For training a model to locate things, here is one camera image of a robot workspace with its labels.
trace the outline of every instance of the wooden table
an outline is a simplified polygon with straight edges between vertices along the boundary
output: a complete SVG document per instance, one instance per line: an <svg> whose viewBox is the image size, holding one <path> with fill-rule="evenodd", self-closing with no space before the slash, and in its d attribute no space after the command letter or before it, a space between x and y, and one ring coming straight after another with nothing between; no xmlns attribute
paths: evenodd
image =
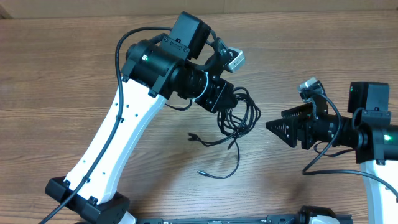
<svg viewBox="0 0 398 224"><path fill-rule="evenodd" d="M114 48L127 31L173 26L177 16L91 17L0 21L0 223L37 223L57 203L47 181L66 175L86 151L116 91ZM215 180L197 170L229 174L236 153L227 144L188 142L222 137L215 115L193 105L164 108L151 122L122 174L119 191L137 217L260 217L295 213L302 205L330 207L368 222L363 180L350 175L304 177L313 151L291 149L265 122L301 105L296 86L320 79L341 113L352 81L390 84L398 123L398 12L304 12L200 16L246 64L223 78L249 89L262 116L244 138L241 165ZM142 32L122 49L157 32ZM211 54L206 48L199 62ZM173 96L170 104L187 102ZM323 158L315 169L359 169L354 154ZM80 217L63 209L51 223Z"/></svg>

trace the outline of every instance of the black plastic base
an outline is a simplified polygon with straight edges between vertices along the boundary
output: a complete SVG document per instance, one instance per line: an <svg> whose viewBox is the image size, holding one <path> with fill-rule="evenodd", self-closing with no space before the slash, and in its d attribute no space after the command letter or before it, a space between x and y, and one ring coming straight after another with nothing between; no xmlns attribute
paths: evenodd
<svg viewBox="0 0 398 224"><path fill-rule="evenodd" d="M45 193L60 203L72 193L68 188L69 183L63 180L65 180L65 177L52 178L45 187ZM97 205L97 201L94 197L86 200L76 195L66 207L75 211L90 223L115 224L120 222L130 205L130 200L118 192L115 193L112 200L106 203Z"/></svg>
<svg viewBox="0 0 398 224"><path fill-rule="evenodd" d="M351 215L337 215L340 224L353 224ZM137 224L296 224L297 215L268 215L263 218L189 218L163 220L161 218L138 219Z"/></svg>

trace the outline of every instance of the triangular gripper bracket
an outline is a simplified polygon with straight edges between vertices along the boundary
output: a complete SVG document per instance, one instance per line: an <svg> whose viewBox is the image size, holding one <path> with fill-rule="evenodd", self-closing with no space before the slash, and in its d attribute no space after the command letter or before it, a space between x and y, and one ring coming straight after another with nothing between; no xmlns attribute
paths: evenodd
<svg viewBox="0 0 398 224"><path fill-rule="evenodd" d="M266 122L266 128L276 134L290 147L297 145L297 119L298 116L282 118Z"/></svg>
<svg viewBox="0 0 398 224"><path fill-rule="evenodd" d="M284 110L280 113L283 118L291 118L293 116L308 116L312 114L313 105L312 103L306 103L295 108Z"/></svg>

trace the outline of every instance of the cable connector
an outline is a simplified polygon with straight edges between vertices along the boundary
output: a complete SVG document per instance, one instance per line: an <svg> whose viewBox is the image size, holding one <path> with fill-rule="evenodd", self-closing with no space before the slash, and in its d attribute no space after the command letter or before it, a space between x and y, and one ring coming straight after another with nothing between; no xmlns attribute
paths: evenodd
<svg viewBox="0 0 398 224"><path fill-rule="evenodd" d="M120 123L123 123L124 121L124 118L122 118L121 115L116 115L116 119L118 119Z"/></svg>
<svg viewBox="0 0 398 224"><path fill-rule="evenodd" d="M188 133L188 135L190 136L190 138L188 138L188 141L201 141L197 134Z"/></svg>
<svg viewBox="0 0 398 224"><path fill-rule="evenodd" d="M85 183L89 183L89 182L90 182L90 178L84 176L84 177L82 178L82 181L84 181Z"/></svg>
<svg viewBox="0 0 398 224"><path fill-rule="evenodd" d="M208 174L207 174L206 172L200 171L200 170L198 170L198 174L203 175L203 176L205 176L205 177L208 176Z"/></svg>

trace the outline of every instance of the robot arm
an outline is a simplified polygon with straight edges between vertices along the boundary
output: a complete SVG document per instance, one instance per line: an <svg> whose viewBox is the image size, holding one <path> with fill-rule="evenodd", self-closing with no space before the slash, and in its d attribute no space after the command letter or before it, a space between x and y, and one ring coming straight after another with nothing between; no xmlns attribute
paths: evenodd
<svg viewBox="0 0 398 224"><path fill-rule="evenodd" d="M348 146L356 152L356 170L320 170L315 174L355 174L364 176L369 205L370 223L391 223L398 211L398 126L390 125L387 83L352 82L348 112L352 118L329 115L322 84L312 78L299 86L300 96L307 104L282 112L282 119L266 123L266 128L278 135L290 147L301 141L303 149L310 149L317 141L332 146ZM338 154L321 155L335 157Z"/></svg>
<svg viewBox="0 0 398 224"><path fill-rule="evenodd" d="M171 33L142 40L129 48L120 79L118 53L123 40L138 31L160 29L171 30ZM189 62L199 56L210 34L215 41L208 44L215 54L205 65ZM41 223L63 205L91 223L135 223L135 218L127 212L129 199L116 189L121 172L146 126L174 91L212 113L234 108L238 100L233 94L233 85L220 75L223 70L236 71L243 63L242 51L227 48L208 25L186 12L181 13L173 29L143 27L127 33L116 49L120 82L113 104L78 164L66 177L50 179L45 193L61 204Z"/></svg>

